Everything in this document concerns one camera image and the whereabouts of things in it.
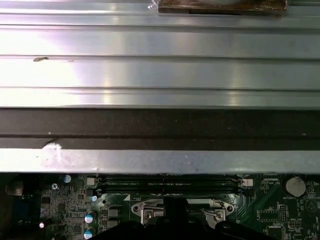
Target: motherboard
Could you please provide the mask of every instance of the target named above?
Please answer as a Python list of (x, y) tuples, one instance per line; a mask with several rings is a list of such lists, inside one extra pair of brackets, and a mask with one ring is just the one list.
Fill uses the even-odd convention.
[(46, 240), (87, 240), (129, 220), (146, 225), (163, 215), (163, 196), (186, 198), (189, 214), (202, 216), (212, 228), (227, 220), (278, 240), (318, 240), (320, 235), (320, 176), (62, 174), (39, 178), (38, 222), (45, 228)]

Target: screw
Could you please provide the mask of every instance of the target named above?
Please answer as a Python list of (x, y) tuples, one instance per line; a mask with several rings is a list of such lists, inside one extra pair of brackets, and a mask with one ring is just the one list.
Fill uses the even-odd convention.
[(53, 184), (51, 185), (51, 188), (52, 188), (53, 190), (57, 190), (59, 187), (58, 187), (58, 184), (53, 183)]
[(226, 210), (228, 211), (228, 212), (232, 212), (233, 211), (233, 207), (232, 206), (228, 206), (227, 208), (226, 208)]
[(144, 218), (145, 219), (150, 219), (151, 218), (151, 213), (149, 211), (147, 211), (145, 214), (144, 214)]

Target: capacitor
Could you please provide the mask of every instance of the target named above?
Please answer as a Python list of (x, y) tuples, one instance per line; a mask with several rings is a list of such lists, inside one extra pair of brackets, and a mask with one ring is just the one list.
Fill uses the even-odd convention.
[(89, 227), (85, 232), (84, 232), (84, 239), (88, 240), (92, 238), (96, 234), (96, 229), (94, 227)]
[(97, 201), (98, 200), (98, 197), (97, 196), (92, 196), (91, 197), (91, 202), (95, 202), (95, 201)]
[(53, 223), (54, 223), (54, 220), (51, 217), (49, 217), (45, 221), (42, 221), (39, 223), (39, 228), (44, 229)]
[(304, 180), (298, 176), (294, 176), (286, 182), (285, 190), (288, 194), (298, 198), (305, 194), (307, 187)]
[(92, 223), (95, 219), (96, 219), (96, 213), (94, 211), (90, 211), (88, 212), (85, 217), (84, 217), (84, 221), (87, 223), (87, 224), (90, 224)]
[(63, 176), (63, 182), (64, 183), (66, 183), (66, 184), (68, 184), (68, 183), (70, 183), (71, 182), (71, 176), (70, 175), (64, 175)]

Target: metal panel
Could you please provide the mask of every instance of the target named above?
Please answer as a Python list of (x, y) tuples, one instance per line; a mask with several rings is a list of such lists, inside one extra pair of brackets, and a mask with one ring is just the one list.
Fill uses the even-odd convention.
[(319, 109), (316, 3), (275, 18), (1, 0), (0, 107)]
[(320, 151), (0, 149), (1, 172), (105, 174), (318, 174)]

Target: plastic wrap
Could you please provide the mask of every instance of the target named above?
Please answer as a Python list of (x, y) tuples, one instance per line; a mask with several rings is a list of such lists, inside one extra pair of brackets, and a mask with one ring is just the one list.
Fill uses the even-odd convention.
[(152, 0), (159, 13), (282, 15), (287, 0)]

